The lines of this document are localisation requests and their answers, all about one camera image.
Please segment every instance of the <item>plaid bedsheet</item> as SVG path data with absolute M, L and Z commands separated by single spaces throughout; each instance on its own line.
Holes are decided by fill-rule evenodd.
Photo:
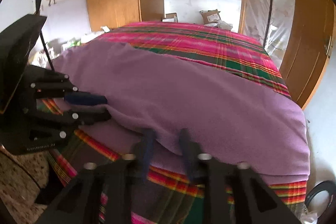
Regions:
M 96 39 L 126 42 L 135 48 L 216 67 L 290 98 L 277 67 L 259 41 L 251 37 L 197 24 L 138 22 Z
M 215 66 L 289 96 L 280 73 L 259 43 L 252 38 L 228 31 L 193 24 L 134 23 L 98 37 L 112 42 L 127 42 L 137 48 L 205 65 Z M 45 111 L 62 114 L 51 99 L 43 100 Z M 48 152 L 48 160 L 66 185 L 83 164 L 98 165 L 115 161 L 119 155 L 76 130 L 67 146 Z M 270 185 L 288 208 L 300 217 L 306 195 L 306 181 Z M 151 167 L 147 181 L 134 193 L 133 223 L 200 223 L 204 191 L 190 185 L 184 175 Z M 233 209 L 233 198 L 228 201 Z M 100 222 L 104 222 L 102 198 Z

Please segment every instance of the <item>bolt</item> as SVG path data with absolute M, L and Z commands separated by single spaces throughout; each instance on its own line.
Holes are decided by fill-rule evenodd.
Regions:
M 87 162 L 83 165 L 86 170 L 95 170 L 97 165 L 94 162 Z
M 202 154 L 198 154 L 197 158 L 199 160 L 211 160 L 212 156 L 210 154 L 202 153 Z
M 240 170 L 247 170 L 248 168 L 251 167 L 251 165 L 248 162 L 240 162 L 237 164 L 238 169 Z
M 65 133 L 65 131 L 61 131 L 61 132 L 59 133 L 59 136 L 60 136 L 62 139 L 64 139 L 64 138 L 67 136 L 67 134 Z
M 135 155 L 134 154 L 125 154 L 123 155 L 124 160 L 135 160 Z

